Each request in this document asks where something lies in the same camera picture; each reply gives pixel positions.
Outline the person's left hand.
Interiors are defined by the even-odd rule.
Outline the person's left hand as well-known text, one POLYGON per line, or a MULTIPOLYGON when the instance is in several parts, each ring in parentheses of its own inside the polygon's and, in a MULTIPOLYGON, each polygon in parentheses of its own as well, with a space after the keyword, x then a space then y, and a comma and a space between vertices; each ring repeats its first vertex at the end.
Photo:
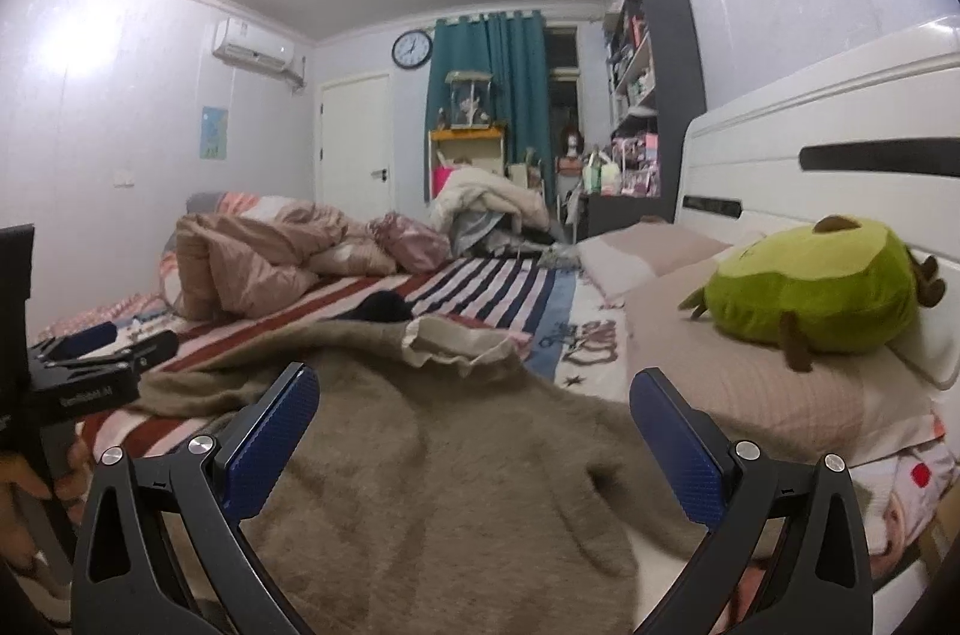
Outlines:
POLYGON ((2 471, 2 559, 13 570, 29 575, 36 565, 37 546, 25 518, 16 507, 14 496, 23 492, 36 500, 59 498, 71 523, 80 526, 85 515, 85 495, 89 487, 91 452, 80 437, 68 450, 68 473, 53 486, 37 476, 23 456, 3 453, 2 471))

